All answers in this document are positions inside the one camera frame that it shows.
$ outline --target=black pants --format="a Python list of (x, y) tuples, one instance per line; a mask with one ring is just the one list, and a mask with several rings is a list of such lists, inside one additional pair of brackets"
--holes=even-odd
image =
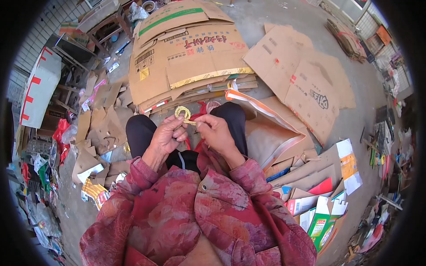
[[(243, 109), (238, 104), (227, 102), (213, 109), (210, 114), (225, 119), (235, 146), (237, 146), (241, 154), (247, 156), (245, 113)], [(126, 125), (126, 134), (133, 158), (142, 156), (145, 153), (156, 129), (157, 126), (154, 122), (143, 114), (135, 115), (129, 119)], [(167, 168), (170, 169), (172, 165), (182, 168), (181, 157), (185, 163), (185, 169), (200, 173), (197, 167), (198, 153), (195, 151), (179, 152), (174, 150), (166, 160)]]

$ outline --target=wrinkled hand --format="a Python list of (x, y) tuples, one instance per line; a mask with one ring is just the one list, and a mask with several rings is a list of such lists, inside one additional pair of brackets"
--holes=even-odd
[(155, 130), (151, 144), (142, 156), (142, 160), (154, 171), (157, 171), (169, 154), (188, 137), (186, 132), (188, 124), (183, 121), (183, 114), (179, 118), (172, 115), (164, 119)]
[(164, 119), (155, 130), (150, 146), (158, 149), (160, 154), (170, 154), (188, 137), (186, 128), (188, 124), (183, 123), (183, 116), (176, 118), (174, 115)]
[(244, 156), (235, 146), (235, 141), (229, 132), (225, 119), (214, 115), (205, 114), (195, 119), (197, 130), (201, 133), (201, 138), (217, 151), (231, 169), (234, 169), (245, 162)]

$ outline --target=knee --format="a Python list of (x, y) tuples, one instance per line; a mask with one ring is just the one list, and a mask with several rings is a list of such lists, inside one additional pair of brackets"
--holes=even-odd
[(151, 120), (146, 115), (134, 115), (127, 121), (126, 132), (133, 130), (141, 130), (141, 128), (146, 127), (149, 122), (151, 122)]
[(245, 112), (240, 105), (232, 102), (226, 102), (217, 108), (216, 116), (222, 117), (225, 120), (228, 118), (245, 120)]

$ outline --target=person's left hand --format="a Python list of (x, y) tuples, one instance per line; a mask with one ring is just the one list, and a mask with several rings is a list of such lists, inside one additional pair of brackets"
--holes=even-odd
[(142, 160), (155, 172), (166, 161), (169, 154), (179, 146), (180, 142), (188, 137), (186, 132), (188, 124), (183, 122), (183, 114), (179, 118), (173, 115), (164, 119), (155, 130), (151, 144), (142, 156)]
[(160, 154), (169, 155), (179, 146), (180, 142), (188, 137), (186, 132), (188, 124), (183, 122), (183, 114), (178, 118), (172, 115), (164, 119), (155, 130), (150, 146), (156, 147)]

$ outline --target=red floral jacket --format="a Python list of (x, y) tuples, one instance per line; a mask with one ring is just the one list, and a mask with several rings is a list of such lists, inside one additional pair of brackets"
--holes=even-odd
[(176, 166), (160, 175), (140, 157), (131, 160), (80, 240), (83, 264), (179, 265), (205, 235), (224, 265), (314, 265), (312, 240), (273, 196), (259, 164), (248, 159), (226, 172), (220, 162), (205, 144), (201, 175)]

